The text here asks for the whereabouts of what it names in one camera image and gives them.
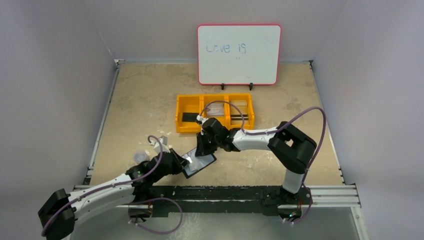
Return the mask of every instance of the gray wall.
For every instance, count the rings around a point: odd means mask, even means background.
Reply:
[[[87,172],[114,61],[83,0],[0,0],[0,232],[39,239],[37,211]]]
[[[202,23],[279,23],[280,57],[313,59],[347,0],[85,0],[113,56],[146,62],[197,60]]]
[[[315,62],[372,239],[423,239],[424,2],[349,0]]]

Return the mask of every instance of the whiteboard stand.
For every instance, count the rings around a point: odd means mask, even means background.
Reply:
[[[202,24],[197,28],[202,85],[273,85],[282,29],[278,24]]]

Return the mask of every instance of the floor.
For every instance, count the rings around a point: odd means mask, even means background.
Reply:
[[[272,86],[205,86],[198,83],[196,64],[130,64],[121,66],[104,123],[90,184],[108,181],[134,166],[134,153],[156,153],[147,136],[168,137],[168,145],[180,155],[196,147],[194,134],[176,133],[177,95],[250,93],[255,129],[267,129],[288,121],[302,110],[320,106],[314,77],[308,64],[281,64]],[[311,111],[294,125],[318,142],[323,117]],[[162,178],[157,185],[281,185],[285,168],[270,151],[247,150],[215,153],[217,161],[186,179],[183,174]],[[342,185],[328,130],[306,185]]]

